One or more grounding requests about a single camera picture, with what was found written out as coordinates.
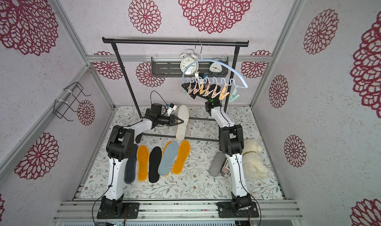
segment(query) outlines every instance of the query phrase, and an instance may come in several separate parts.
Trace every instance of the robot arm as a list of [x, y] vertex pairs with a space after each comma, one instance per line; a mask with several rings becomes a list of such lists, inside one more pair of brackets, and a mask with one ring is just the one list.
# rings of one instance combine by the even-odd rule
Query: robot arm
[[[189, 85], [194, 88], [196, 83], [183, 83], [181, 86], [184, 90], [188, 90]], [[217, 86], [217, 92], [220, 91], [220, 86]], [[201, 95], [199, 92], [189, 94], [192, 98], [201, 97], [207, 99], [205, 103], [206, 111], [216, 120], [220, 127], [219, 133], [219, 147], [222, 153], [226, 155], [229, 161], [231, 177], [232, 177], [232, 201], [231, 207], [235, 214], [251, 208], [251, 197], [248, 194], [245, 176], [243, 174], [242, 166], [242, 150], [243, 144], [243, 131], [240, 124], [235, 124], [225, 111], [222, 109], [222, 104], [218, 96], [212, 98], [209, 96]]]
[[139, 143], [141, 133], [155, 128], [159, 124], [174, 126], [183, 123], [182, 119], [173, 114], [167, 116], [162, 113], [162, 105], [154, 103], [151, 109], [147, 109], [144, 118], [131, 126], [115, 125], [112, 128], [109, 141], [106, 146], [110, 157], [108, 190], [101, 200], [101, 206], [97, 218], [118, 218], [123, 213], [123, 176], [126, 163], [134, 146], [134, 140]]

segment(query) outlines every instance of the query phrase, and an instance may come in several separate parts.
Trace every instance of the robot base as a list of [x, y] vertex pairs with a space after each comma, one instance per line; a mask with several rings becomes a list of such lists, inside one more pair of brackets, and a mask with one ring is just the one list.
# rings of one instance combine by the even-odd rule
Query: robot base
[[229, 202], [217, 202], [218, 206], [218, 216], [220, 218], [258, 218], [260, 215], [258, 213], [257, 205], [252, 202], [250, 209], [242, 210], [237, 213], [233, 212], [232, 205]]
[[102, 206], [99, 208], [97, 219], [116, 219], [125, 218], [127, 210], [127, 219], [136, 219], [139, 213], [139, 203], [123, 203], [123, 209], [121, 215], [115, 215], [112, 212], [106, 210]]

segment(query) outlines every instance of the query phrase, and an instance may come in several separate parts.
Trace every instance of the green clothespin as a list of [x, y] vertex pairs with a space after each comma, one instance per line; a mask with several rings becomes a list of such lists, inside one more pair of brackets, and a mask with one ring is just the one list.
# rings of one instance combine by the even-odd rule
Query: green clothespin
[[234, 102], [235, 100], [238, 99], [239, 95], [236, 94], [236, 93], [237, 93], [237, 87], [238, 87], [238, 86], [236, 86], [236, 87], [234, 88], [234, 91], [233, 91], [233, 93], [231, 94], [231, 96], [230, 96], [230, 98], [229, 98], [229, 102]]

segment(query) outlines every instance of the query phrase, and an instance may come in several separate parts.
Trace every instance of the red floral pattern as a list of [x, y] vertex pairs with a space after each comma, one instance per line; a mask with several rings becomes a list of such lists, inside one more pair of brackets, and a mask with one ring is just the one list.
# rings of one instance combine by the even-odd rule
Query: red floral pattern
[[4, 203], [5, 203], [5, 201], [1, 198], [1, 194], [0, 194], [0, 222], [2, 221], [2, 216], [3, 216], [3, 213], [5, 211]]
[[6, 48], [40, 56], [56, 45], [58, 23], [47, 0], [0, 0], [0, 14]]
[[[258, 50], [250, 55], [254, 56], [268, 56], [271, 55], [269, 51]], [[248, 78], [257, 78], [262, 76], [267, 62], [243, 62], [241, 65], [242, 74]]]
[[95, 108], [89, 100], [82, 100], [78, 105], [77, 116], [83, 125], [90, 125], [95, 118]]
[[304, 49], [309, 54], [324, 50], [335, 36], [339, 19], [335, 10], [324, 10], [308, 25], [304, 36]]
[[356, 202], [350, 215], [352, 226], [380, 226], [381, 202], [378, 199]]
[[183, 16], [200, 32], [221, 33], [242, 20], [251, 0], [179, 0]]
[[27, 180], [44, 176], [55, 165], [59, 154], [57, 140], [50, 133], [42, 133], [36, 143], [18, 163], [14, 172]]
[[136, 76], [139, 81], [146, 86], [157, 87], [164, 83], [165, 78], [152, 76], [152, 66], [150, 62], [143, 62], [136, 68]]
[[131, 23], [142, 33], [154, 33], [162, 23], [160, 11], [152, 0], [132, 0], [128, 13]]
[[284, 146], [288, 162], [294, 167], [301, 167], [306, 161], [307, 152], [302, 139], [298, 136], [288, 136]]
[[288, 82], [282, 75], [276, 76], [270, 85], [269, 99], [274, 108], [280, 108], [284, 105], [288, 96]]
[[[102, 51], [102, 52], [94, 53], [94, 55], [113, 55], [113, 54], [110, 52]], [[104, 77], [107, 77], [108, 79], [115, 80], [123, 76], [123, 72], [121, 71], [121, 68], [118, 62], [93, 62], [93, 66], [99, 74], [101, 74]]]
[[381, 11], [361, 41], [353, 54], [355, 67], [350, 72], [355, 82], [353, 90], [362, 97], [361, 104], [374, 109], [381, 118]]

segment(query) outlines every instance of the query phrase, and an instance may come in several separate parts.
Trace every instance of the yellow insole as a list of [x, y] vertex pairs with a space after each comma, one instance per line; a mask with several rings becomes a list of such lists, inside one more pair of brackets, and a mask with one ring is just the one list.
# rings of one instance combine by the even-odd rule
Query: yellow insole
[[148, 178], [149, 151], [147, 146], [141, 145], [136, 153], [138, 159], [138, 180], [145, 181]]
[[183, 171], [184, 163], [187, 160], [189, 153], [191, 152], [191, 144], [188, 140], [184, 140], [181, 142], [179, 146], [179, 151], [177, 153], [176, 162], [172, 167], [172, 172], [175, 175], [180, 174]]
[[168, 144], [170, 144], [172, 141], [169, 141], [165, 146], [164, 146], [164, 148], [163, 148], [163, 153], [162, 153], [162, 156], [164, 156], [164, 151], [165, 151], [165, 148], [168, 146]]

